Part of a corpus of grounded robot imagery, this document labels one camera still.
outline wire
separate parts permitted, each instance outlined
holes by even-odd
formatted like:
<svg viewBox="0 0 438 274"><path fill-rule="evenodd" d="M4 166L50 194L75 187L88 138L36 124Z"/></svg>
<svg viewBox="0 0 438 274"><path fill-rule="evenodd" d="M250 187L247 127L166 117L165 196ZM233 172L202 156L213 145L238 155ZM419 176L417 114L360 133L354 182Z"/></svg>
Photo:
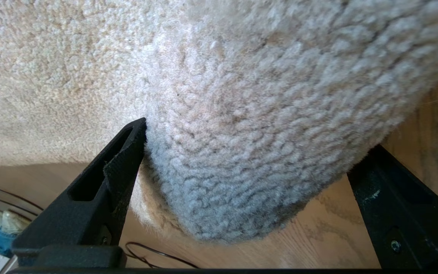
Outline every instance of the wire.
<svg viewBox="0 0 438 274"><path fill-rule="evenodd" d="M11 192L8 192L8 191L2 190L2 189L0 189L0 191L3 192L3 193L6 193L6 194L8 194L8 195L11 195L11 196L13 196L13 197L15 197L15 198L18 198L18 199L20 199L20 200L22 200L22 201L25 201L25 202L31 204L32 206L38 208L39 210L42 210L42 211L43 211L43 208L42 208L41 206L39 206L39 205L33 203L32 201L29 201L29 200L27 200L27 199L25 199L25 198L23 198L23 197L21 197L21 196L18 196L18 195L16 195L16 194L13 194L13 193L11 193Z"/></svg>
<svg viewBox="0 0 438 274"><path fill-rule="evenodd" d="M179 258L179 257L175 257L175 256L172 256L172 255L170 255L170 254L167 254L167 253L164 253L164 252L158 251L158 250L153 249L153 248L151 248L151 247L148 247L148 246L146 246L146 245L144 245L144 244L140 244L140 243L137 243L137 242L127 242L127 243L125 244L125 248L126 248L126 250L127 250L130 254L126 254L126 255L129 256L129 257L131 257L131 258L135 258L135 259L138 259L138 260L140 260L140 261L146 263L150 268L163 268L163 267L159 267L159 266L157 266L157 265L154 265L154 264L148 262L148 260L146 260L144 257L140 257L140 256L136 255L134 252L131 251L131 249L129 248L129 245L135 245L135 246L142 247L142 248L147 249L147 250L149 250L149 251L151 251L151 252L157 253L158 255L161 255L161 256L164 256L164 257L167 257L167 258L170 258L170 259L173 259L173 260L179 261L179 262L184 263L184 264L186 264L186 265L188 265L188 266L191 266L191 267L193 267L193 268L200 269L200 267L196 266L195 264L193 264L193 263L191 263L191 262L187 262L186 260L182 260L182 259Z"/></svg>
<svg viewBox="0 0 438 274"><path fill-rule="evenodd" d="M15 205L15 204L12 204L12 203L7 202L7 201L3 201L3 200L1 200L1 199L0 199L0 202L1 202L1 203L5 203L5 204L10 205L10 206L13 206L13 207L16 207L16 208L18 208L18 209L20 209L20 210L23 210L23 211L25 211L25 212L28 212L29 214L31 214L31 215L33 215L33 216L38 216L37 213L32 212L32 211L29 211L29 210L27 210L27 209L25 209L25 208L23 208L23 207L21 207L21 206L17 206L17 205Z"/></svg>

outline black cable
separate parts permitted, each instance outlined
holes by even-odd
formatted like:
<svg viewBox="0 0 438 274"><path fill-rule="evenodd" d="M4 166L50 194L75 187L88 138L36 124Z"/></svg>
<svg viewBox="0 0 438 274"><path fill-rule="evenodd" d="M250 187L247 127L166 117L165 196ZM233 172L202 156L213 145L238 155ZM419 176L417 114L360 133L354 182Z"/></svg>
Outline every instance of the black cable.
<svg viewBox="0 0 438 274"><path fill-rule="evenodd" d="M22 200L22 201L25 201L25 202L31 204L32 206L38 208L39 210L42 210L42 211L43 211L43 208L42 208L41 206L39 206L39 205L33 203L32 201L29 201L29 200L27 200L27 199L25 199L25 198L23 198L23 197L21 197L21 196L18 196L18 195L16 195L16 194L13 194L13 193L11 193L11 192L8 192L8 191L2 190L2 189L0 189L0 191L3 192L3 193L6 193L6 194L8 194L8 195L11 195L11 196L13 196L13 197L15 197L15 198L18 198L18 199L20 199L20 200Z"/></svg>
<svg viewBox="0 0 438 274"><path fill-rule="evenodd" d="M140 260L140 261L146 263L150 268L162 268L162 267L159 267L159 266L157 266L157 265L154 265L154 264L148 262L148 260L146 260L144 257L139 257L138 255L136 255L134 252L131 251L131 249L129 248L129 245L135 245L135 246L142 247L142 248L147 249L147 250L149 250L149 251L151 251L151 252L157 253L158 255L161 255L161 256L164 256L164 257L167 257L167 258L170 258L170 259L173 259L173 260L179 261L179 262L181 262L181 263L183 263L183 264L186 264L186 265L188 265L188 266L191 266L191 267L193 267L193 268L200 269L200 267L196 266L195 264L193 264L193 263L191 263L191 262L187 262L186 260L182 260L182 259L179 258L179 257L175 257L175 256L172 256L172 255L170 255L170 254L167 254L167 253L164 253L164 252L158 251L158 250L153 249L153 248L151 248L151 247L148 247L148 246L146 246L146 245L144 245L144 244L140 244L140 243L137 243L137 242L127 242L127 243L125 244L125 248L126 248L126 250L127 250L131 255L129 255L129 254L126 254L126 255L129 256L129 257L131 257L131 258L135 258L135 259L138 259L138 260Z"/></svg>
<svg viewBox="0 0 438 274"><path fill-rule="evenodd" d="M20 209L20 210L23 210L23 211L25 211L25 212L28 212L28 213L31 214L31 215L38 216L38 214L36 214L35 212L31 212L31 211L29 211L29 210L27 210L27 209L25 209L25 208L23 208L23 207L21 207L21 206L17 206L17 205L15 205L15 204L12 204L12 203L7 202L7 201L3 201L3 200L1 200L1 199L0 199L0 202L1 202L1 203L5 203L5 204L10 205L10 206L13 206L13 207L16 207L16 208L18 208L18 209Z"/></svg>

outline hardwood floor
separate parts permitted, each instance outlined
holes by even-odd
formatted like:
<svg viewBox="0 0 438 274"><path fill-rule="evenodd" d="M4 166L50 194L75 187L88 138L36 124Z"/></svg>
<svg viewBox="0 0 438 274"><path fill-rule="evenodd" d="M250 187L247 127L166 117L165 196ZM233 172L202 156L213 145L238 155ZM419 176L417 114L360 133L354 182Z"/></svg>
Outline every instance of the hardwood floor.
<svg viewBox="0 0 438 274"><path fill-rule="evenodd" d="M438 87L383 143L438 194ZM47 206L85 167L51 164L0 167L0 187ZM3 194L0 198L22 205ZM138 241L204 268L377 268L379 263L346 177L311 201L285 229L261 241L218 246L186 238L165 239L129 213L122 244ZM133 249L154 264L183 264ZM130 267L146 267L129 259Z"/></svg>

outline screw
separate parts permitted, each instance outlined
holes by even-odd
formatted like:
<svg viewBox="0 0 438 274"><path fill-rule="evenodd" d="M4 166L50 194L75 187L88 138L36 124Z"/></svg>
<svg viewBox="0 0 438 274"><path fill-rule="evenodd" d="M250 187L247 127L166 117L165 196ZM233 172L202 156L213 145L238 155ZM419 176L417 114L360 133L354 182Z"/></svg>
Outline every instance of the screw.
<svg viewBox="0 0 438 274"><path fill-rule="evenodd" d="M393 240L393 241L391 241L391 249L393 250L393 252L398 254L402 250L402 245L400 244L399 241Z"/></svg>

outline fluffy carpet pile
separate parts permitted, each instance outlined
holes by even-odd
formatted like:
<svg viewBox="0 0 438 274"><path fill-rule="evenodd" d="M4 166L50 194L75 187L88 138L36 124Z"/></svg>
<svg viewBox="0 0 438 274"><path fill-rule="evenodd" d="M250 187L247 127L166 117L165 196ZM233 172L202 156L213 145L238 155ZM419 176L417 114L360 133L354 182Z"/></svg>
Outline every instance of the fluffy carpet pile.
<svg viewBox="0 0 438 274"><path fill-rule="evenodd" d="M132 208L261 237L438 82L438 0L0 1L0 165L86 162L148 120Z"/></svg>

